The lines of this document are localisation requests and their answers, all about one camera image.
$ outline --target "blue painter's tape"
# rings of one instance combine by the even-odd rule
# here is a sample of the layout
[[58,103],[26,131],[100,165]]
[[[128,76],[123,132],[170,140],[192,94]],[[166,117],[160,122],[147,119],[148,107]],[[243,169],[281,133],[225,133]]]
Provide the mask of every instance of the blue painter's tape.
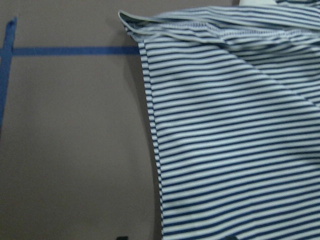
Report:
[[106,47],[17,47],[14,56],[66,56],[66,55],[138,55],[135,46]]
[[9,81],[9,72],[11,59],[13,56],[13,46],[15,40],[15,32],[17,26],[17,18],[15,17],[6,25],[3,47],[1,50],[0,63],[0,129],[3,122],[7,88]]

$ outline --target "blue and white stripe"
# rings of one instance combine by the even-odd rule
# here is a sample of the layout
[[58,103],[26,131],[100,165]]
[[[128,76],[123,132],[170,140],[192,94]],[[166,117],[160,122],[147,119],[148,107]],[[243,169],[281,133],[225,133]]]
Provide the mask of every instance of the blue and white stripe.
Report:
[[119,16],[141,54],[164,240],[320,238],[318,1]]

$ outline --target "dark object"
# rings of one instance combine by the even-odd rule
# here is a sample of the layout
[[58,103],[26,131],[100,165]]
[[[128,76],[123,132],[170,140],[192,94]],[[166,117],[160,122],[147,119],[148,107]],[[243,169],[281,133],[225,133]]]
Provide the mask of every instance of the dark object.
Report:
[[9,73],[11,66],[11,59],[13,56],[13,47],[15,40],[17,26],[17,18],[13,18],[9,21],[5,28],[5,36],[3,41],[3,47],[0,49],[1,52],[1,63],[0,63],[0,128],[4,117],[7,88],[9,82]]
[[239,240],[236,236],[226,236],[224,240]]

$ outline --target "gray background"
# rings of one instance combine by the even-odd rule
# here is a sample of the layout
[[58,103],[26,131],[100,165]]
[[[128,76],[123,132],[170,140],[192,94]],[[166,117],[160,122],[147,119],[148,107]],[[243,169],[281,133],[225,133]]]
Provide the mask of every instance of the gray background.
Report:
[[[152,16],[232,0],[0,0],[15,47],[136,46],[118,10]],[[160,240],[138,55],[15,56],[0,140],[1,240]]]

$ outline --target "fabric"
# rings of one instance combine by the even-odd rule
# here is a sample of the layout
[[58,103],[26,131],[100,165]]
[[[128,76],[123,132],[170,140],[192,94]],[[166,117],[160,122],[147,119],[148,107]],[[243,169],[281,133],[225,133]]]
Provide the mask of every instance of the fabric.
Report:
[[320,239],[320,10],[278,2],[119,12],[141,55],[164,240]]

